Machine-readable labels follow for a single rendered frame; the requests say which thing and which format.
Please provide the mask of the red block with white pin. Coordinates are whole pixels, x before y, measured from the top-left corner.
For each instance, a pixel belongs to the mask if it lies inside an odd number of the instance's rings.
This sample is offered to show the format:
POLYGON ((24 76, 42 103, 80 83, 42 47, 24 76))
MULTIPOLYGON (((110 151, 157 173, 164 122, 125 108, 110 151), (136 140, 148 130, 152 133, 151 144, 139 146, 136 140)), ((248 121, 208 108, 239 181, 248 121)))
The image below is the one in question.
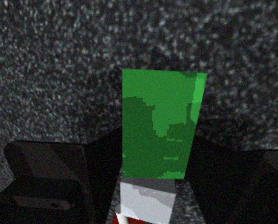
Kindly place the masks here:
POLYGON ((145 221, 121 215, 121 204, 118 204, 111 224, 145 224, 145 221))

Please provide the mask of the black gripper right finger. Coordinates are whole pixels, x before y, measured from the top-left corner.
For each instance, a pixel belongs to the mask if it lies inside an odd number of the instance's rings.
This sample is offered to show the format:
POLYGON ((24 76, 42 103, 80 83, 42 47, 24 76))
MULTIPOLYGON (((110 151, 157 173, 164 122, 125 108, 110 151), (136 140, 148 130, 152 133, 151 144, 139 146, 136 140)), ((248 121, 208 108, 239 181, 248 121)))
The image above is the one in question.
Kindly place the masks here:
POLYGON ((194 134, 185 173, 206 224, 233 224, 266 172, 278 172, 278 149, 237 152, 194 134))

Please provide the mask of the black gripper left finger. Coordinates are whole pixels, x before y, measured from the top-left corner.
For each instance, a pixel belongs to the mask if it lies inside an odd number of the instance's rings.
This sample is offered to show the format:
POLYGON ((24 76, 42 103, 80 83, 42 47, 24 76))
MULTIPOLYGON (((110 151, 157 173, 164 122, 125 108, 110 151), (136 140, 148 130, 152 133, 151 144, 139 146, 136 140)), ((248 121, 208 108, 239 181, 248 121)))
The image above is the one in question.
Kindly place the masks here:
POLYGON ((4 156, 19 176, 78 181, 89 224, 106 224, 122 164, 122 126, 90 144, 16 140, 4 156))

